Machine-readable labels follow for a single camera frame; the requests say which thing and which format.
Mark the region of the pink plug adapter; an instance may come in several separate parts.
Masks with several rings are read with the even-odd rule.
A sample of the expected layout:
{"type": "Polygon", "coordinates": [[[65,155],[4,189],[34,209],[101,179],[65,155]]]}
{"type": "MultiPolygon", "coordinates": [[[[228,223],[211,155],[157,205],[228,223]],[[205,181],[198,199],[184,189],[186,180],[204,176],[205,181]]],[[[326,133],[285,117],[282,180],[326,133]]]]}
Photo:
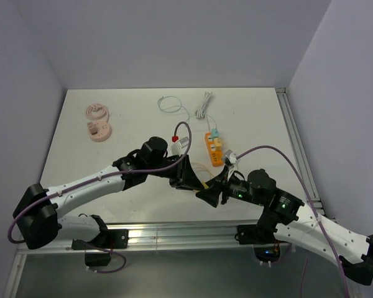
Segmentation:
{"type": "Polygon", "coordinates": [[[98,132],[97,127],[95,126],[94,122],[88,122],[87,128],[90,135],[95,135],[98,132]]]}

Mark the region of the dark yellow plug adapter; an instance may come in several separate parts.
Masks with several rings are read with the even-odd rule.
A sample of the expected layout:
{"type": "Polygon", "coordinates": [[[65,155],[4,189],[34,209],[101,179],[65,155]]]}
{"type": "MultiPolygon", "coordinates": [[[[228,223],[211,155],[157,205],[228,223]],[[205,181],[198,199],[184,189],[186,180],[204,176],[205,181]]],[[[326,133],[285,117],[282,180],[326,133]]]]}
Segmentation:
{"type": "Polygon", "coordinates": [[[209,186],[208,186],[204,181],[201,181],[201,183],[202,183],[202,185],[203,185],[203,187],[204,187],[205,189],[208,189],[208,188],[209,188],[209,186]]]}

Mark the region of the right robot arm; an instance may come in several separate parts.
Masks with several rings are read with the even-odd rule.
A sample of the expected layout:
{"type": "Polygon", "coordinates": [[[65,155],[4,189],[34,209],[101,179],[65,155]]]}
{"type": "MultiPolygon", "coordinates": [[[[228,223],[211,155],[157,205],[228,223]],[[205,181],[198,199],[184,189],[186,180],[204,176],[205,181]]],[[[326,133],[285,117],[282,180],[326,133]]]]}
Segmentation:
{"type": "Polygon", "coordinates": [[[242,180],[225,168],[196,196],[213,207],[238,199],[264,208],[256,223],[237,226],[239,244],[293,243],[340,265],[344,275],[356,283],[371,285],[373,235],[354,233],[314,213],[307,203],[279,189],[264,169],[251,171],[242,180]]]}

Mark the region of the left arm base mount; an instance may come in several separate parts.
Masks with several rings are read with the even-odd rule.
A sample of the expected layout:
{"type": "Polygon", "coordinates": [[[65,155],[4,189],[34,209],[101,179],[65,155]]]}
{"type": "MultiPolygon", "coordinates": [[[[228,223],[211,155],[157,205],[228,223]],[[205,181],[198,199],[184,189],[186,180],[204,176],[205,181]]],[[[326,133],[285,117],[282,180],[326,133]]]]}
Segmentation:
{"type": "Polygon", "coordinates": [[[126,257],[117,250],[126,249],[128,240],[128,229],[109,229],[103,235],[98,235],[90,242],[73,240],[71,249],[73,251],[85,251],[85,265],[90,271],[109,274],[118,272],[126,267],[126,257]],[[104,269],[115,257],[121,260],[120,267],[117,269],[104,269]]]}

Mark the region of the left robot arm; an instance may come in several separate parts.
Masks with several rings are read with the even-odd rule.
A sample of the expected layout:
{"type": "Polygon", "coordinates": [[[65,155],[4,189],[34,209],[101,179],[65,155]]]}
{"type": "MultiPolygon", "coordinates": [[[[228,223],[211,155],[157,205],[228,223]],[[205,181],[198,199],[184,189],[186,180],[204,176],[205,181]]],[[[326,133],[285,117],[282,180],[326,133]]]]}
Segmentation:
{"type": "Polygon", "coordinates": [[[151,137],[140,149],[96,174],[62,186],[29,186],[13,213],[22,242],[30,250],[61,238],[88,242],[95,248],[105,246],[109,233],[101,217],[89,215],[82,219],[69,213],[100,197],[140,185],[149,175],[167,179],[176,189],[203,190],[188,155],[167,156],[167,148],[164,139],[151,137]]]}

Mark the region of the pink round power socket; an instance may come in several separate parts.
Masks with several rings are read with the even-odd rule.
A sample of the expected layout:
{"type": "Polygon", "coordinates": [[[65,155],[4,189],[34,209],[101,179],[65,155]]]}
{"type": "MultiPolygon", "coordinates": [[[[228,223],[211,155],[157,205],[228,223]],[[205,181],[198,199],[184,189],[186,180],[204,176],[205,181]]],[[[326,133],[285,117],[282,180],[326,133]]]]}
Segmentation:
{"type": "Polygon", "coordinates": [[[86,108],[85,116],[88,122],[94,122],[98,129],[95,135],[89,135],[89,138],[97,143],[106,141],[112,134],[112,128],[109,124],[110,114],[106,106],[102,104],[91,104],[86,108]]]}

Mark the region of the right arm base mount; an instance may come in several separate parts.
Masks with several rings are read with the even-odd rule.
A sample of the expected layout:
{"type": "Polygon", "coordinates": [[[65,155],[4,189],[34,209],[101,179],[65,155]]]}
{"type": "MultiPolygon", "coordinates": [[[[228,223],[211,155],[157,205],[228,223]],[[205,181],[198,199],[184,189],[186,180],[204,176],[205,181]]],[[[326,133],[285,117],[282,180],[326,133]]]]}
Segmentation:
{"type": "Polygon", "coordinates": [[[280,259],[282,251],[280,242],[273,233],[258,227],[257,224],[238,225],[234,239],[240,245],[252,245],[255,257],[263,262],[276,262],[280,259]]]}

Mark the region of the teal plug adapter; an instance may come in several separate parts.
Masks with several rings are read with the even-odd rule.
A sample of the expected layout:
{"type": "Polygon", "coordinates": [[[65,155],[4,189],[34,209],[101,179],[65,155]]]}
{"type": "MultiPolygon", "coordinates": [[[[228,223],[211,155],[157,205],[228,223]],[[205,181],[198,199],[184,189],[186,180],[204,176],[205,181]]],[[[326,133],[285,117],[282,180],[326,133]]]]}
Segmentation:
{"type": "Polygon", "coordinates": [[[210,137],[212,139],[218,138],[219,137],[219,131],[218,131],[218,129],[216,129],[216,128],[211,129],[211,131],[210,131],[210,137]]]}

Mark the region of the orange power strip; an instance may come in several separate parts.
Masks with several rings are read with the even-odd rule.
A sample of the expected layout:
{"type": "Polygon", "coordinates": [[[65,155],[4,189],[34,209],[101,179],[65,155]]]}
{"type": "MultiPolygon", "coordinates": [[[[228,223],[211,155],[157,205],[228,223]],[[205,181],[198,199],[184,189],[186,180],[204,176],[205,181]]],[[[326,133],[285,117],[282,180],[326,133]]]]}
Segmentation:
{"type": "Polygon", "coordinates": [[[210,137],[210,132],[205,134],[205,143],[206,143],[206,147],[207,147],[207,150],[208,150],[211,165],[213,167],[220,167],[220,166],[224,165],[224,163],[222,161],[223,146],[222,147],[215,147],[213,140],[214,139],[212,139],[210,137]]]}

